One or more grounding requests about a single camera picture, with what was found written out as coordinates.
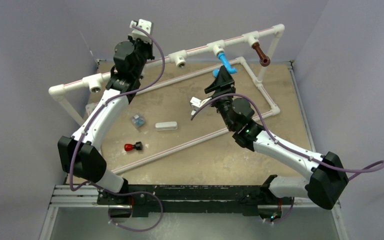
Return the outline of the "blue faucet with chrome knob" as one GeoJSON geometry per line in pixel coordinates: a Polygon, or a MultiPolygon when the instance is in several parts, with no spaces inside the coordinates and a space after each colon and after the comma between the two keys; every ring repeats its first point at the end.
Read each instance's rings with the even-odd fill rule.
{"type": "MultiPolygon", "coordinates": [[[[217,58],[220,60],[222,66],[224,66],[229,74],[236,74],[238,72],[237,68],[232,67],[232,65],[229,63],[228,59],[226,58],[226,55],[223,51],[219,52],[217,55],[217,58]]],[[[220,69],[222,67],[216,68],[212,71],[213,76],[216,78],[220,72],[220,69]]]]}

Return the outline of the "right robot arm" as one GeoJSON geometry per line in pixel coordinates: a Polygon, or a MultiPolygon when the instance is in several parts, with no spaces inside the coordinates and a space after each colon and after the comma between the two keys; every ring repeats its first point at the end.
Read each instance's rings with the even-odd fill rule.
{"type": "Polygon", "coordinates": [[[254,110],[246,96],[236,93],[235,81],[225,66],[220,67],[214,81],[205,88],[212,93],[207,102],[221,115],[242,148],[269,156],[297,171],[301,176],[274,176],[261,189],[260,196],[268,204],[283,197],[308,198],[317,206],[331,210],[349,183],[339,156],[313,152],[290,143],[253,120],[254,110]]]}

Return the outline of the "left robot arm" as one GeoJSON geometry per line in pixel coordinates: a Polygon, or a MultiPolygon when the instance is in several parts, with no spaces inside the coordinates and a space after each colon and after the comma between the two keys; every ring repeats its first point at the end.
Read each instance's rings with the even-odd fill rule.
{"type": "Polygon", "coordinates": [[[111,126],[140,88],[147,60],[154,56],[151,43],[131,36],[114,50],[114,66],[98,106],[76,132],[59,139],[57,148],[64,172],[107,189],[110,199],[122,205],[129,199],[128,182],[107,168],[100,150],[111,126]]]}

